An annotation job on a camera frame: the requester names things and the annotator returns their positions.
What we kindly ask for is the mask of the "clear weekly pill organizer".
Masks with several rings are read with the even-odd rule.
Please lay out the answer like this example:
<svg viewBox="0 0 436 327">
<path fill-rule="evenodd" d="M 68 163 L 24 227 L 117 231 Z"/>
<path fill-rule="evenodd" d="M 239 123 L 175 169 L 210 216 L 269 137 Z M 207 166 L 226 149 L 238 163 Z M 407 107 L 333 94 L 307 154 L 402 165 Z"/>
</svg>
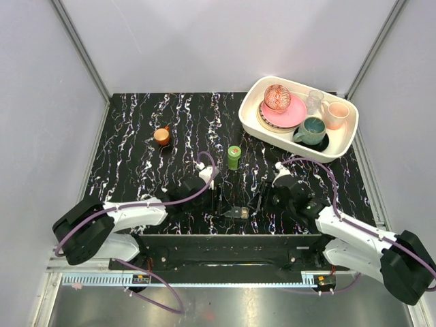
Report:
<svg viewBox="0 0 436 327">
<path fill-rule="evenodd" d="M 247 207 L 234 206 L 230 210 L 226 211 L 223 214 L 223 216 L 225 218 L 230 218 L 230 219 L 241 219 L 240 215 L 241 215 L 242 211 L 248 211 L 249 212 L 249 209 Z"/>
</svg>

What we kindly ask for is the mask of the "green pill bottle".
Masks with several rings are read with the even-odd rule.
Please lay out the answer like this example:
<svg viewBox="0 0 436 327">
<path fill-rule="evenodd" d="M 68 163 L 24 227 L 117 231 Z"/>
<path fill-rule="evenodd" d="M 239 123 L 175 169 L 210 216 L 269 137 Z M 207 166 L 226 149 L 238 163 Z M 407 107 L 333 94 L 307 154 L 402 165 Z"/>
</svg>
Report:
<svg viewBox="0 0 436 327">
<path fill-rule="evenodd" d="M 239 159 L 241 157 L 242 151 L 239 146 L 233 145 L 228 148 L 228 169 L 238 170 Z"/>
</svg>

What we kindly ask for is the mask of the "green bottle cap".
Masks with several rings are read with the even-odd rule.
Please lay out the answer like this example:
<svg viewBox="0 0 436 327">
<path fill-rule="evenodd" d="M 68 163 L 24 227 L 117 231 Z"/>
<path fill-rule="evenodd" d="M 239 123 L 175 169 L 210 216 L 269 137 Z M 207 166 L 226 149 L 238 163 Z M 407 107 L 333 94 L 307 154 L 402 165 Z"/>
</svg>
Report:
<svg viewBox="0 0 436 327">
<path fill-rule="evenodd" d="M 241 148 L 239 146 L 233 145 L 228 148 L 228 157 L 233 159 L 238 159 L 241 156 Z"/>
</svg>

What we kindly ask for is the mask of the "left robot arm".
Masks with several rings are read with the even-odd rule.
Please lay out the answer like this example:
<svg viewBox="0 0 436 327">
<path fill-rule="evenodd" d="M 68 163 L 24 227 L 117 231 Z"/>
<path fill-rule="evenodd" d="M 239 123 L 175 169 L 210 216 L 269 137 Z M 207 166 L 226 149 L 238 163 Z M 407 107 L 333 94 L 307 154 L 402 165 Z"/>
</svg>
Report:
<svg viewBox="0 0 436 327">
<path fill-rule="evenodd" d="M 215 213 L 220 188 L 212 178 L 195 176 L 185 179 L 180 187 L 141 201 L 84 198 L 52 226 L 58 240 L 54 255 L 65 257 L 71 266 L 102 256 L 120 258 L 131 269 L 141 269 L 147 261 L 146 251 L 133 236 L 120 232 L 160 226 L 198 211 Z"/>
</svg>

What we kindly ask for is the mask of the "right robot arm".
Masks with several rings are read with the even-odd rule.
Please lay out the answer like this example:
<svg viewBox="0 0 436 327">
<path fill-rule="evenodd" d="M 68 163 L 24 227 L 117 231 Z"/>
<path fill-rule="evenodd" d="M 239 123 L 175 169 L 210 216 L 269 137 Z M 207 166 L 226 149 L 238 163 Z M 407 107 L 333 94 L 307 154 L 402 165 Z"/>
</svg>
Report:
<svg viewBox="0 0 436 327">
<path fill-rule="evenodd" d="M 293 219 L 321 239 L 309 253 L 312 267 L 342 266 L 382 283 L 397 300 L 418 303 L 435 280 L 435 261 L 413 232 L 381 230 L 335 209 L 290 176 L 262 184 L 257 208 Z"/>
</svg>

